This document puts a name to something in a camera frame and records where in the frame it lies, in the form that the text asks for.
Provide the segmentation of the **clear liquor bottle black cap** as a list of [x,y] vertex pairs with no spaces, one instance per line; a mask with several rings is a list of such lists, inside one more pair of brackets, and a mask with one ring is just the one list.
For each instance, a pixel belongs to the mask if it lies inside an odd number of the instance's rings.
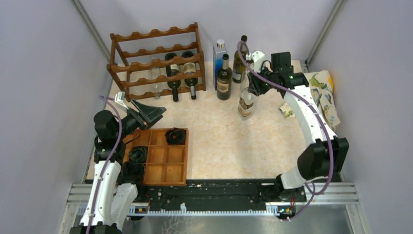
[[244,78],[240,85],[238,114],[242,120],[247,120],[254,113],[258,97],[249,91],[249,80]]

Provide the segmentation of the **green wine bottle white label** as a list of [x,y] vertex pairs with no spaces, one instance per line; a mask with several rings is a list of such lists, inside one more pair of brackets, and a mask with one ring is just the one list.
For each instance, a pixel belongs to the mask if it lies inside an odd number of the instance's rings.
[[[165,60],[171,60],[175,56],[177,56],[175,53],[167,53],[165,55]],[[178,64],[172,64],[172,65],[169,65],[169,66],[166,67],[167,77],[173,77],[173,76],[177,75],[178,73],[180,73],[180,66]],[[167,85],[172,90],[172,99],[173,99],[173,101],[178,102],[179,101],[178,88],[181,85],[181,81],[180,80],[168,81]]]

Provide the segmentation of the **green wine bottle dark label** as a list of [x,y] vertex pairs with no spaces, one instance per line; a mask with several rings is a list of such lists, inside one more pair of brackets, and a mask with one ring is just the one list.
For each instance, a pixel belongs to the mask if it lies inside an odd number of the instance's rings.
[[[192,57],[194,54],[191,51],[185,51],[182,54],[183,58],[190,58]],[[183,64],[183,73],[186,75],[191,75],[194,74],[196,72],[196,64],[193,62],[186,62]],[[190,89],[190,95],[191,95],[191,99],[195,100],[197,98],[196,96],[196,89],[195,86],[198,83],[198,78],[188,78],[185,79],[185,84],[189,87]]]

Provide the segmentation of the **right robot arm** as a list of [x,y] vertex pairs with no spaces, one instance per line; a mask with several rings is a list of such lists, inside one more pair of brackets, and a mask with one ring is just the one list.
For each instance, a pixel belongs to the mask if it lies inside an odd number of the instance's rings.
[[271,67],[264,67],[264,53],[253,52],[246,57],[253,72],[248,73],[248,91],[256,96],[277,90],[294,112],[302,130],[306,149],[297,165],[277,176],[275,197],[287,201],[296,188],[319,177],[339,173],[347,156],[349,143],[339,138],[327,125],[316,106],[308,80],[303,73],[295,73],[289,52],[271,54]]

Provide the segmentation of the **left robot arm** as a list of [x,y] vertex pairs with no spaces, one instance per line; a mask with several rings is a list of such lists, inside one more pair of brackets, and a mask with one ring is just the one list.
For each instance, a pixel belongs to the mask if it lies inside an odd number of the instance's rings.
[[148,106],[133,99],[134,108],[126,108],[120,117],[116,108],[102,110],[94,116],[94,179],[88,204],[78,227],[72,234],[120,234],[132,202],[145,198],[146,188],[136,176],[120,179],[126,150],[123,139],[136,129],[148,130],[166,111],[165,107]]

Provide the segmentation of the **tall green wine bottle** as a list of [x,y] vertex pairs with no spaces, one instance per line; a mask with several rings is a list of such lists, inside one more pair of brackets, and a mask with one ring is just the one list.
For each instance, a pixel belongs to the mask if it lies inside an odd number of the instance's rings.
[[245,56],[247,50],[245,49],[245,45],[240,45],[241,55],[239,55],[238,50],[234,53],[234,61],[233,61],[233,68],[232,68],[232,80],[235,83],[241,83],[241,76],[242,73],[245,71],[245,66],[241,61],[241,58],[245,60]]

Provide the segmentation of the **dark bottle brown label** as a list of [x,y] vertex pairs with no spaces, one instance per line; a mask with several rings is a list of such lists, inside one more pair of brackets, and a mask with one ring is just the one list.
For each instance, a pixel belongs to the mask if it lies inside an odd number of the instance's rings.
[[217,74],[217,97],[228,100],[231,95],[232,70],[229,67],[229,55],[223,54],[223,65]]

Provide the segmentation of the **blue square glass bottle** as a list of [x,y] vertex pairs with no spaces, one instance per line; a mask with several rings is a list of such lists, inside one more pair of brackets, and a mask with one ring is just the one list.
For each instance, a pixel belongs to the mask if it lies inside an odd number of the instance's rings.
[[224,54],[226,54],[225,41],[223,39],[219,39],[213,45],[213,84],[215,90],[217,90],[218,71],[223,66]]

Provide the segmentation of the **wooden wine rack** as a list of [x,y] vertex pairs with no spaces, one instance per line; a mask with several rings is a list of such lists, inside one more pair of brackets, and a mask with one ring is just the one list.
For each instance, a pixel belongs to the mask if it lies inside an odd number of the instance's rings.
[[[158,46],[153,50],[139,49],[136,52],[128,52],[121,49],[120,42],[135,41],[143,39],[153,39],[165,36],[174,36],[179,34],[194,33],[195,41],[188,45],[175,44],[172,47]],[[110,60],[107,64],[107,70],[113,78],[120,91],[125,92],[125,99],[131,101],[132,99],[145,99],[155,97],[155,93],[148,91],[141,95],[135,95],[130,93],[130,88],[142,85],[150,85],[154,83],[164,83],[173,80],[185,80],[188,78],[201,78],[202,83],[195,86],[196,91],[205,91],[207,89],[206,83],[206,69],[204,52],[201,45],[200,33],[198,23],[194,22],[186,28],[178,28],[176,26],[171,27],[167,31],[160,31],[153,29],[149,33],[143,34],[140,32],[132,32],[128,36],[122,36],[119,34],[110,34],[111,38],[111,51]],[[195,49],[197,52],[190,58],[183,58],[182,56],[175,56],[171,60],[161,60],[159,58],[153,59],[148,63],[140,62],[128,62],[128,58],[141,57],[141,56],[154,56],[162,53],[187,51]],[[199,69],[194,74],[186,75],[182,72],[173,77],[167,77],[165,75],[159,75],[155,79],[139,78],[137,81],[131,81],[131,75],[134,72],[146,71],[153,68],[165,68],[172,64],[184,64],[186,62],[193,62],[199,64]]]

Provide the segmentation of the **wooden compartment tray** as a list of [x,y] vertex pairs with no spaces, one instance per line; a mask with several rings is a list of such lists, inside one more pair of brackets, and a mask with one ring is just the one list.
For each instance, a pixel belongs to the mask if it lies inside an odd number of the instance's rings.
[[141,176],[145,186],[185,186],[187,181],[189,132],[185,131],[183,143],[169,144],[167,142],[168,128],[136,130],[127,135],[123,142],[126,151],[123,162],[130,160],[130,152],[137,147],[147,151],[143,155],[145,166]]

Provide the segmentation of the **dinosaur print cloth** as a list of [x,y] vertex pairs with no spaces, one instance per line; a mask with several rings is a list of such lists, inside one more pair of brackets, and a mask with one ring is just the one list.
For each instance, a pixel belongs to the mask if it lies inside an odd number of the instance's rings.
[[309,83],[311,94],[327,125],[335,132],[340,124],[334,103],[334,84],[327,70],[302,73]]

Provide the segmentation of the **aluminium corner frame post right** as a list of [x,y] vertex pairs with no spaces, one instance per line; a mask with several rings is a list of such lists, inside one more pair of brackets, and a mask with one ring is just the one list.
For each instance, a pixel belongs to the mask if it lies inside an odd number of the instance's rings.
[[346,2],[347,2],[346,0],[337,0],[337,1],[335,1],[335,5],[334,5],[333,9],[331,10],[325,24],[323,25],[322,30],[321,30],[314,46],[312,47],[308,58],[305,60],[305,64],[308,68],[311,66],[312,62],[314,61],[314,59],[315,59],[317,53],[319,52],[323,42],[327,38],[327,35],[328,35],[329,31],[333,27],[334,21],[338,17],[340,11],[342,10],[342,8],[346,4]]

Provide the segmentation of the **aluminium corner frame post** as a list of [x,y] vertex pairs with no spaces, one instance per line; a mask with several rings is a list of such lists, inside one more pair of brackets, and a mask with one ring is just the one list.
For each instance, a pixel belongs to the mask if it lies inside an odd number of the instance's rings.
[[314,46],[312,47],[308,58],[305,60],[305,64],[308,68],[311,66],[312,62],[314,61],[314,59],[315,59],[317,53],[319,52],[323,42],[327,38],[327,35],[328,35],[329,31],[333,27],[334,21],[338,17],[340,11],[342,10],[342,8],[346,4],[346,2],[347,2],[346,0],[337,0],[337,1],[335,1],[335,5],[334,5],[333,9],[331,10],[325,24],[323,25],[322,30],[321,30]]
[[81,17],[84,25],[88,29],[89,33],[92,35],[93,39],[95,40],[97,46],[99,47],[101,53],[103,54],[104,58],[109,62],[110,60],[110,51],[107,48],[104,40],[102,39],[101,35],[99,34],[95,24],[93,23],[92,19],[90,18],[88,12],[84,8],[83,4],[80,0],[70,0],[72,5],[74,6],[75,10],[78,12],[79,16]]

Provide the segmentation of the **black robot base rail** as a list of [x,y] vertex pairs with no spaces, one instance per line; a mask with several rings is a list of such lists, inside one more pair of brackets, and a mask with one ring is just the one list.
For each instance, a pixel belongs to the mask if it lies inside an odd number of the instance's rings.
[[304,187],[284,191],[276,179],[189,179],[185,186],[140,186],[134,203],[153,212],[263,211],[267,202],[306,202]]

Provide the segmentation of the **aluminium corner frame post left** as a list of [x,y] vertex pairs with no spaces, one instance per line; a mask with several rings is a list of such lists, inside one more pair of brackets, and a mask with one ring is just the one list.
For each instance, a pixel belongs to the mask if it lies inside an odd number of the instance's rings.
[[109,62],[110,60],[110,51],[107,48],[104,40],[102,39],[101,35],[99,34],[95,24],[93,23],[92,19],[90,18],[88,12],[84,8],[83,4],[80,0],[70,0],[72,5],[74,6],[75,10],[78,12],[79,16],[81,17],[84,25],[88,29],[89,33],[92,35],[93,39],[95,40],[97,46],[99,47],[101,53],[103,54],[104,58]]

